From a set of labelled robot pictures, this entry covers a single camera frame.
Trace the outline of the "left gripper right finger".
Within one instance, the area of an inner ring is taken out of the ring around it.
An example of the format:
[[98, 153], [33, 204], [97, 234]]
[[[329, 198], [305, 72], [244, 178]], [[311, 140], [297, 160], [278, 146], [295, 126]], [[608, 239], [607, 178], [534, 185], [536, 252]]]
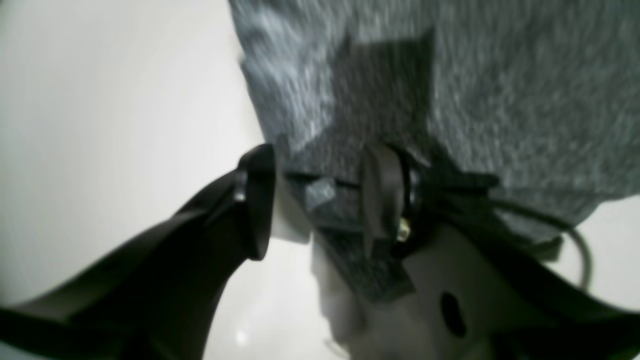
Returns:
[[[417, 298], [438, 360], [631, 360], [639, 313], [587, 294], [592, 258], [558, 219], [487, 196], [491, 180], [444, 186], [434, 169], [384, 142], [353, 151], [344, 183], [352, 227], [322, 227], [330, 258], [370, 305]], [[508, 210], [566, 233], [582, 255], [579, 286], [544, 267], [558, 238], [534, 244], [493, 213]]]

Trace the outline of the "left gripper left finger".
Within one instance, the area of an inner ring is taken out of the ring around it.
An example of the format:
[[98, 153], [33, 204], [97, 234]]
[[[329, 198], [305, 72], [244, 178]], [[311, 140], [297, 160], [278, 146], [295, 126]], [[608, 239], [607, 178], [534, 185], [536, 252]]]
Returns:
[[1, 341], [54, 360], [201, 360], [227, 282], [271, 237], [276, 159], [258, 145], [163, 222], [1, 310]]

